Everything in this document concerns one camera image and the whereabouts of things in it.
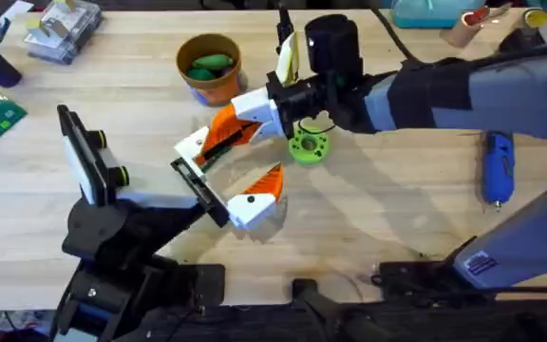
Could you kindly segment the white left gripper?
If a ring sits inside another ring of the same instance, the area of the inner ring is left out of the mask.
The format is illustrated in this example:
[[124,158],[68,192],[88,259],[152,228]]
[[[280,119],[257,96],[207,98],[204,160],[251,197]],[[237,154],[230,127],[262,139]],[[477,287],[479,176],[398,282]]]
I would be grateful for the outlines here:
[[273,214],[283,188],[282,164],[229,199],[227,213],[201,182],[206,175],[195,162],[208,132],[203,126],[174,146],[195,176],[181,160],[166,167],[73,161],[82,196],[68,214],[63,252],[99,266],[134,266],[206,215],[219,227],[230,219],[251,231]]

